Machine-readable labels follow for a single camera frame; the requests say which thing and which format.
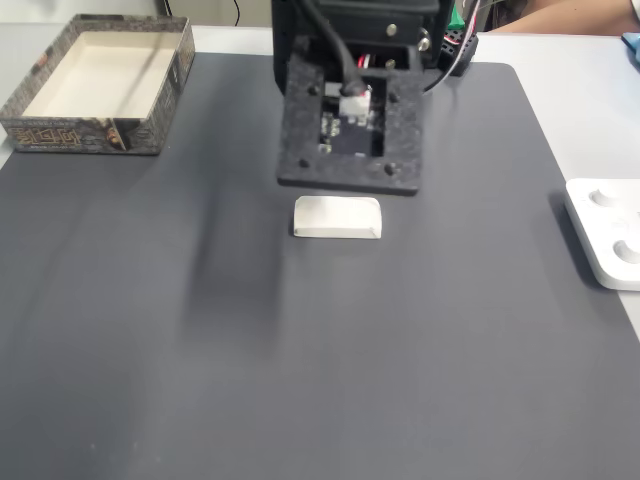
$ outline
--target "desk mat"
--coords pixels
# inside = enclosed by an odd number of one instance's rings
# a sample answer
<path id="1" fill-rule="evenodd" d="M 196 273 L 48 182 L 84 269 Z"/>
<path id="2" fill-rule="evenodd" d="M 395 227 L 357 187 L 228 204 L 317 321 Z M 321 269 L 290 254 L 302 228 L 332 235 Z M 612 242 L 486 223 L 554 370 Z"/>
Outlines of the desk mat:
<path id="1" fill-rule="evenodd" d="M 511 68 L 425 100 L 380 241 L 290 236 L 281 112 L 197 54 L 159 157 L 0 170 L 0 478 L 637 479 L 640 345 Z"/>

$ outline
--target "screw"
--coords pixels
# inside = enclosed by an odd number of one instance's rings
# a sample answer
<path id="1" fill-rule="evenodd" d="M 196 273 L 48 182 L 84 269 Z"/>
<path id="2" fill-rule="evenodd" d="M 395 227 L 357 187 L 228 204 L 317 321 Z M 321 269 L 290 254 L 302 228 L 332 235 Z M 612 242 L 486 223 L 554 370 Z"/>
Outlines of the screw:
<path id="1" fill-rule="evenodd" d="M 429 50 L 430 47 L 431 47 L 431 40 L 429 40 L 427 37 L 423 38 L 418 42 L 419 52 L 426 52 L 427 50 Z"/>
<path id="2" fill-rule="evenodd" d="M 421 28 L 420 32 L 422 33 L 422 38 L 418 42 L 418 51 L 426 52 L 431 48 L 431 35 L 429 35 L 429 32 L 424 28 Z"/>

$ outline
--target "white block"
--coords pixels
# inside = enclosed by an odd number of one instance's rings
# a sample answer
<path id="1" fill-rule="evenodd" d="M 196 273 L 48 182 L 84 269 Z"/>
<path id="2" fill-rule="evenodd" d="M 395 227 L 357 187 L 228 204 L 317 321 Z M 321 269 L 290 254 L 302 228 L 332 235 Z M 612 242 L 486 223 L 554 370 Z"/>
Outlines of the white block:
<path id="1" fill-rule="evenodd" d="M 369 197 L 300 197 L 293 215 L 296 237 L 380 238 L 380 204 Z"/>
<path id="2" fill-rule="evenodd" d="M 598 281 L 640 290 L 640 180 L 575 178 L 567 210 Z"/>

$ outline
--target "patterned box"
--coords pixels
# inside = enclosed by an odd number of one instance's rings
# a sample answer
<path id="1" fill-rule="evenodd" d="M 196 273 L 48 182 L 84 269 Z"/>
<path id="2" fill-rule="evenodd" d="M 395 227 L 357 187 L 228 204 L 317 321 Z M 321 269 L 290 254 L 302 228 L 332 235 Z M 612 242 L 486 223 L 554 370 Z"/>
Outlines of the patterned box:
<path id="1" fill-rule="evenodd" d="M 122 32 L 118 35 L 117 42 L 121 48 L 131 47 L 132 55 L 135 53 L 139 58 L 145 60 L 147 51 L 151 52 L 148 61 L 138 65 L 140 73 L 137 71 L 124 72 L 127 75 L 119 75 L 120 72 L 108 71 L 114 78 L 129 81 L 131 88 L 123 98 L 114 96 L 114 103 L 120 102 L 121 105 L 113 105 L 110 108 L 102 108 L 102 111 L 109 111 L 107 116 L 85 114 L 74 114 L 73 105 L 69 106 L 68 99 L 63 99 L 58 105 L 58 111 L 69 111 L 71 115 L 48 114 L 48 111 L 55 109 L 55 103 L 49 98 L 41 98 L 45 90 L 56 92 L 61 88 L 70 90 L 79 88 L 79 92 L 85 90 L 91 94 L 91 88 L 102 90 L 99 94 L 93 94 L 97 98 L 97 102 L 109 106 L 110 88 L 100 86 L 100 82 L 83 84 L 83 79 L 75 78 L 76 85 L 64 85 L 62 87 L 56 82 L 60 82 L 54 74 L 56 68 L 63 61 L 67 53 L 74 52 L 74 44 L 80 40 L 86 41 L 87 38 L 96 36 L 110 36 L 113 39 L 114 33 L 102 34 L 99 32 Z M 165 41 L 167 37 L 171 37 L 171 45 L 167 47 Z M 164 42 L 162 50 L 166 60 L 166 70 L 162 63 L 158 63 L 156 53 L 161 48 L 156 43 L 154 46 L 148 47 L 146 50 L 138 48 L 135 50 L 135 43 L 140 38 L 153 38 L 157 42 Z M 22 80 L 18 88 L 13 92 L 7 103 L 0 110 L 0 124 L 5 128 L 9 138 L 12 139 L 16 150 L 21 152 L 77 152 L 77 153 L 119 153 L 119 154 L 142 154 L 154 155 L 160 153 L 171 119 L 175 113 L 178 98 L 184 88 L 184 85 L 191 68 L 191 63 L 195 55 L 195 46 L 193 43 L 193 33 L 191 25 L 187 18 L 177 17 L 140 17 L 127 15 L 76 15 L 62 30 L 60 35 L 47 48 L 45 53 L 31 68 L 29 74 Z M 67 70 L 73 68 L 75 59 L 67 59 L 63 63 Z M 144 83 L 146 71 L 150 68 L 156 69 L 156 83 Z M 100 73 L 100 65 L 97 65 L 93 74 Z M 156 85 L 149 91 L 149 85 Z M 142 105 L 137 111 L 131 105 L 140 103 L 140 94 L 144 93 L 148 105 Z M 82 110 L 82 102 L 76 105 L 78 112 Z M 126 112 L 126 115 L 119 116 L 118 112 Z M 144 112 L 146 115 L 135 115 Z"/>

